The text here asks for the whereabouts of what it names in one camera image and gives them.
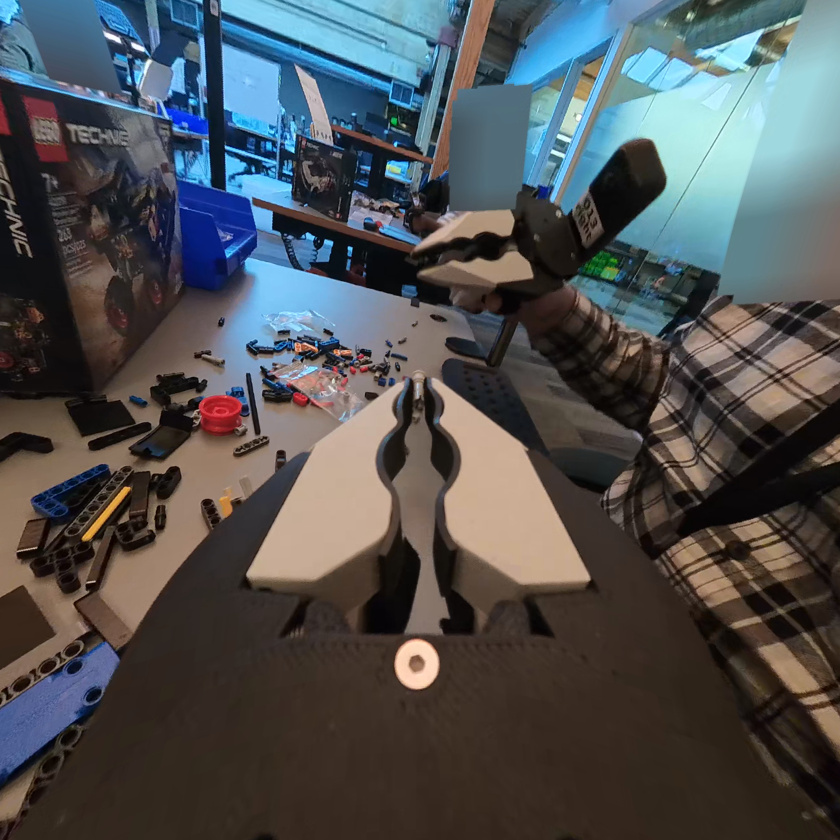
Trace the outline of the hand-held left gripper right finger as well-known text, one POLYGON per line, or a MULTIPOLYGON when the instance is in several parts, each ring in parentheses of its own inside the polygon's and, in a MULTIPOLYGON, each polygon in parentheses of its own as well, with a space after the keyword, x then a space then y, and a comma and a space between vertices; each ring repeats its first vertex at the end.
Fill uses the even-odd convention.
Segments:
POLYGON ((446 634, 472 634, 503 602, 581 592, 592 582, 533 452, 440 380, 424 382, 434 508, 434 570, 446 634))

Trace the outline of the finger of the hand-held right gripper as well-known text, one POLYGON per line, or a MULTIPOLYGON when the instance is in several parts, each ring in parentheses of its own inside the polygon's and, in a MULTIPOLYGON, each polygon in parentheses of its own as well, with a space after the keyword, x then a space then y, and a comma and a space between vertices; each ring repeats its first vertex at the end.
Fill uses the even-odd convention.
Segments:
POLYGON ((531 264, 517 251, 507 251, 497 259, 451 259, 417 271, 417 278, 440 287, 478 288, 493 291, 499 287, 533 280, 531 264))
POLYGON ((425 237, 414 247, 410 259, 414 263, 519 263, 515 225, 510 209, 463 213, 425 237))

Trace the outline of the clear plastic parts bag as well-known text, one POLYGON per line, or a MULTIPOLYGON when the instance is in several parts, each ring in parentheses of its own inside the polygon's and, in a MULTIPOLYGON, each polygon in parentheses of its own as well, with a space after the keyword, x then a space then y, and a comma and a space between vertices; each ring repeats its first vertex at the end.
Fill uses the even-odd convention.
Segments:
POLYGON ((304 361, 293 362, 274 371, 274 375, 278 384, 303 394, 310 404, 340 423, 349 421, 366 405, 363 397, 350 389, 342 371, 337 373, 304 361))
POLYGON ((307 330, 322 333, 325 330, 333 332, 336 329, 334 322, 311 309, 265 313, 262 318, 272 330, 278 333, 307 330))

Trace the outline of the red and blue pin cluster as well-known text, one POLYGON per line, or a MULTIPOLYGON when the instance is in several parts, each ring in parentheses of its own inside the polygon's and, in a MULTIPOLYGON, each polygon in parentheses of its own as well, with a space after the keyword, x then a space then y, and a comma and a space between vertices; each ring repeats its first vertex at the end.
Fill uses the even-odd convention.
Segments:
POLYGON ((406 337, 383 339, 378 343, 354 343, 342 353, 345 373, 350 377, 368 376, 375 387, 393 385, 408 372, 410 357, 406 351, 406 337))

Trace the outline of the cluttered work table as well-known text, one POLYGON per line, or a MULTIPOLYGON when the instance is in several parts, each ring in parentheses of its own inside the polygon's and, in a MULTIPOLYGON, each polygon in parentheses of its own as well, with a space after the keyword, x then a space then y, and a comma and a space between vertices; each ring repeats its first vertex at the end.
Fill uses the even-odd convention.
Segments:
POLYGON ((253 207, 271 214, 271 230, 277 235, 312 235, 331 243, 329 259, 316 269, 335 280, 382 291, 396 297, 404 287, 413 287, 420 302, 444 304, 448 293, 417 278, 410 255, 414 243, 398 220, 397 236, 366 229, 358 221, 342 222, 296 201, 291 189, 281 184, 264 195, 251 197, 253 207))

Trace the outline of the red toy wheel hub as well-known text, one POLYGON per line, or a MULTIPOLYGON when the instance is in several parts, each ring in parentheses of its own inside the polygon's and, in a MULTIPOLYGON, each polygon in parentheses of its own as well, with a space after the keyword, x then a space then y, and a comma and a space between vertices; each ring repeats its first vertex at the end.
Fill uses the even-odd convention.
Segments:
POLYGON ((198 403, 198 426, 214 436, 236 434, 243 426, 243 405, 231 395, 211 395, 198 403))

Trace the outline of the black panel with tab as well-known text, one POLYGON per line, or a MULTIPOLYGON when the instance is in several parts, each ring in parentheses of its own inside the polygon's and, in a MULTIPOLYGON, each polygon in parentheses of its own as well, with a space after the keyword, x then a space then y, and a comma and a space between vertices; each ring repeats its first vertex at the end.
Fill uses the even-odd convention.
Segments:
POLYGON ((132 444, 129 452, 139 459, 164 460, 181 447, 192 432, 191 416, 167 408, 161 412, 158 426, 132 444))

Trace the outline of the blue and black brick cluster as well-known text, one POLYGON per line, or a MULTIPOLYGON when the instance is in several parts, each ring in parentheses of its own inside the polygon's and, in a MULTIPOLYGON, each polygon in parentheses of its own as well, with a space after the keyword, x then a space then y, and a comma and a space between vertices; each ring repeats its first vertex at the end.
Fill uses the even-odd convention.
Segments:
POLYGON ((304 335, 295 339, 280 339, 271 344, 261 344, 257 339, 254 339, 245 345, 245 349, 252 355, 292 353, 314 356, 334 349, 342 350, 343 346, 335 337, 317 340, 304 335))

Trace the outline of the black connector cluster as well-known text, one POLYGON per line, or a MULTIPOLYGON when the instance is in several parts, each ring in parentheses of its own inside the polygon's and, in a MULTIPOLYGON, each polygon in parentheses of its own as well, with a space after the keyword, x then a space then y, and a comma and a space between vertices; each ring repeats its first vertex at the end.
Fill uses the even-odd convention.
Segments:
POLYGON ((207 385, 207 379, 186 376, 183 372, 158 374, 155 383, 150 387, 150 396, 159 406, 166 408, 172 404, 174 396, 189 391, 203 394, 207 385))

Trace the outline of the black studded toy beam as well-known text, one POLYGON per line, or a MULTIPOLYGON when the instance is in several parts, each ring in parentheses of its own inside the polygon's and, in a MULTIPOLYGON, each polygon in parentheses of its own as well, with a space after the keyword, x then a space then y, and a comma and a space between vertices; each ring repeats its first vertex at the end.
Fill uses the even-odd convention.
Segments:
POLYGON ((98 591, 90 592, 73 602, 77 613, 117 655, 130 644, 133 631, 103 600, 98 591))

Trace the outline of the person's plaid shirt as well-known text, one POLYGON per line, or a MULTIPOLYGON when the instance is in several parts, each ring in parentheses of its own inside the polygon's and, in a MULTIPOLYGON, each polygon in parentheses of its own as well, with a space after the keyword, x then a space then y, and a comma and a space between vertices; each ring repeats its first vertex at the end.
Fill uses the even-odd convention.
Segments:
POLYGON ((740 522, 678 526, 726 491, 838 467, 838 421, 791 466, 771 452, 838 405, 838 304, 715 301, 668 347, 632 468, 602 506, 688 602, 751 740, 838 824, 838 488, 740 522))

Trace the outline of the blue angled toy beam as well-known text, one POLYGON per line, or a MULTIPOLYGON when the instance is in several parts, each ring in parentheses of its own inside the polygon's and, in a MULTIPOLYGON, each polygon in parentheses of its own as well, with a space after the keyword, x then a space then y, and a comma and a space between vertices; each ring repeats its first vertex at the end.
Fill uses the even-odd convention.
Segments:
POLYGON ((31 497, 32 509, 40 518, 65 522, 75 515, 92 491, 111 478, 107 464, 99 464, 31 497))

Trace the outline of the black metal pole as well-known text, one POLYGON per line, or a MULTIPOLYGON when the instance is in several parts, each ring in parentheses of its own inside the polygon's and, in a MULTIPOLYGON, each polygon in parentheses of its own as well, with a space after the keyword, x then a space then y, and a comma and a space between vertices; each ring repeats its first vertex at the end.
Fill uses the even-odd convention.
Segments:
POLYGON ((226 191, 224 56, 221 3, 203 1, 208 156, 213 188, 226 191))

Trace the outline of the toy truck set box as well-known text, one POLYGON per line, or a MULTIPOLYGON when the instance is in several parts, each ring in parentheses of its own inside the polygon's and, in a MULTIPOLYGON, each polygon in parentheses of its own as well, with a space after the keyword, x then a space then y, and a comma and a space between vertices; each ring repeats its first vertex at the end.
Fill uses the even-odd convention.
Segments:
POLYGON ((184 293, 172 121, 21 71, 1 93, 1 391, 96 391, 184 293))

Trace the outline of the black angled toy frame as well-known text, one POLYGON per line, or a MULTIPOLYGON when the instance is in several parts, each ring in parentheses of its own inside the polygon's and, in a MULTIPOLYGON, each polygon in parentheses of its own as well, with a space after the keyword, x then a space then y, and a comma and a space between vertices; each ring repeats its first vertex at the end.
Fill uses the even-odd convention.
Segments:
POLYGON ((76 722, 64 729, 29 765, 2 786, 2 839, 12 837, 18 830, 33 806, 43 797, 68 762, 87 729, 88 721, 76 722))

